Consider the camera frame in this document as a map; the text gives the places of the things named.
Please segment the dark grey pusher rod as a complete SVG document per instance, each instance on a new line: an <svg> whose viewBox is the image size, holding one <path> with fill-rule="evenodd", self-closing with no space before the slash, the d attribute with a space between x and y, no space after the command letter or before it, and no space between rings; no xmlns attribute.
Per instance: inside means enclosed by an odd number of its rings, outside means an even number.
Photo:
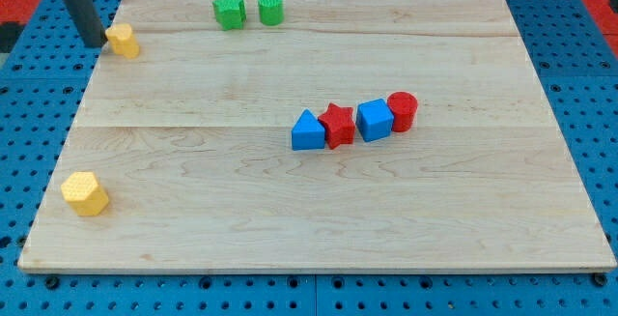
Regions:
<svg viewBox="0 0 618 316"><path fill-rule="evenodd" d="M93 0L63 0L78 34L86 47L99 48L105 45L103 24Z"/></svg>

